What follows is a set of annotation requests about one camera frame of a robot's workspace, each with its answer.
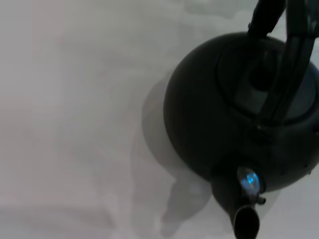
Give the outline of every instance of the kettle handle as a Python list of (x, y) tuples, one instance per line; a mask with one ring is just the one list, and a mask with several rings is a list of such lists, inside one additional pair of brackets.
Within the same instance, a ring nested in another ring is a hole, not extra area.
[[(265, 28), (264, 32), (272, 31), (278, 22), (278, 14), (282, 14), (285, 9), (285, 1), (278, 0), (275, 3), (273, 0), (259, 0), (250, 33), (256, 32), (258, 26), (254, 22), (255, 19), (261, 18), (259, 16), (264, 17), (264, 22), (259, 20), (263, 22), (259, 27), (266, 26), (267, 8), (261, 9), (266, 6), (266, 2), (274, 4), (273, 9), (277, 9), (277, 15), (270, 17), (272, 25), (268, 29)], [(273, 9), (268, 8), (269, 16), (273, 13)], [(315, 39), (319, 37), (319, 0), (287, 0), (286, 16), (287, 41), (284, 55), (270, 92), (256, 118), (257, 125), (277, 126), (282, 123), (308, 68)]]

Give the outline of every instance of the black kettle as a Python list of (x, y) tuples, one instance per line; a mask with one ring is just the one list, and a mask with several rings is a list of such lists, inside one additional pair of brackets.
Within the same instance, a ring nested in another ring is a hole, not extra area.
[[(287, 41), (268, 37), (287, 9)], [(164, 123), (182, 160), (211, 183), (238, 239), (255, 239), (264, 192), (319, 163), (319, 0), (259, 0), (248, 32), (203, 43), (178, 65)]]

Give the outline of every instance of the white background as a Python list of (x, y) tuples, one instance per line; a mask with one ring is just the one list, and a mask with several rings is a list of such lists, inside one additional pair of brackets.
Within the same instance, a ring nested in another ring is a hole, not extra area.
[[(256, 2), (1, 0), (0, 238), (233, 239), (162, 101), (176, 64), (246, 30)], [(267, 195), (259, 238), (318, 238), (318, 182)]]

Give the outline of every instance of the kettle spout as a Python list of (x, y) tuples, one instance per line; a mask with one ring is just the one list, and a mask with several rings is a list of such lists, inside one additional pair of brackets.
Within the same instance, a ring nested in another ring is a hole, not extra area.
[(230, 217), (236, 238), (255, 239), (260, 227), (259, 216), (255, 210), (256, 203), (260, 202), (259, 198), (255, 197), (257, 200), (254, 200), (243, 193), (236, 174), (214, 176), (211, 186), (216, 201)]

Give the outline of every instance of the kettle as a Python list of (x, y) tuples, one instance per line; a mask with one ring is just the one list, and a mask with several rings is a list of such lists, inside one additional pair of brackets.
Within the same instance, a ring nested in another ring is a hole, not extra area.
[[(268, 37), (286, 10), (287, 41)], [(319, 163), (319, 0), (259, 0), (248, 32), (223, 35), (177, 66), (164, 124), (180, 158), (210, 182), (237, 239), (255, 239), (265, 192)]]

